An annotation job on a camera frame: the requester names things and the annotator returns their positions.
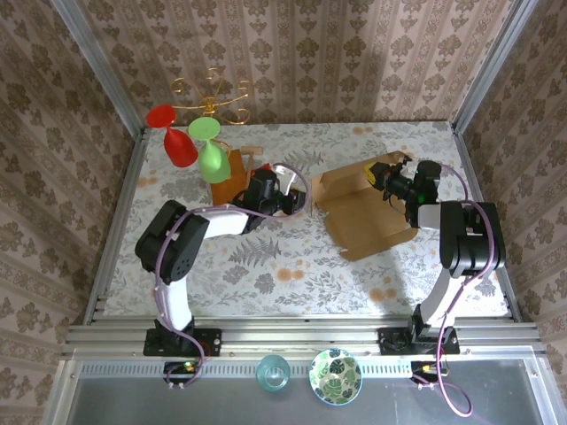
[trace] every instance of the wooden block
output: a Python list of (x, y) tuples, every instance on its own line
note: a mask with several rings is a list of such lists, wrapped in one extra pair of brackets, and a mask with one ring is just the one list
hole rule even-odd
[(230, 178), (211, 184), (213, 205), (224, 205), (232, 201), (238, 192), (246, 188), (246, 170), (239, 149), (230, 152)]

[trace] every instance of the bowl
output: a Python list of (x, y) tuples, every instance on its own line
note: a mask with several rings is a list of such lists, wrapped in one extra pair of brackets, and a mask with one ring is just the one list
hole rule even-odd
[(290, 372), (290, 365), (282, 356), (266, 356), (256, 367), (256, 380), (266, 391), (279, 391), (290, 379)]
[(349, 352), (331, 348), (313, 359), (309, 382), (315, 395), (328, 405), (347, 405), (361, 392), (361, 368)]

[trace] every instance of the green patterned bowl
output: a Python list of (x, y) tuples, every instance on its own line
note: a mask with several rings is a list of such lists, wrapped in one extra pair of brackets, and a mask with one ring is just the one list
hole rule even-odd
[(322, 401), (328, 405), (342, 406), (353, 401), (361, 392), (362, 374), (349, 352), (331, 348), (313, 359), (309, 382)]

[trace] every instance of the patterned wallpaper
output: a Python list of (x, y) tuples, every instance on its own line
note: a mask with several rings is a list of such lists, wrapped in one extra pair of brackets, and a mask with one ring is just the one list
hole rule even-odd
[(0, 2), (0, 423), (36, 424), (132, 141), (49, 2)]
[(464, 138), (567, 402), (567, 2), (538, 2)]
[(252, 123), (293, 123), (450, 119), (511, 0), (78, 3), (141, 117), (194, 104), (169, 84), (218, 66), (227, 96), (253, 83)]

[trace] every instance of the clear glass cup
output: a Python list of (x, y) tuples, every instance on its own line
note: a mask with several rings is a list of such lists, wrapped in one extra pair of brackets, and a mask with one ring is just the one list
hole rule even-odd
[(282, 356), (266, 356), (256, 367), (256, 380), (266, 391), (282, 389), (290, 379), (290, 365)]

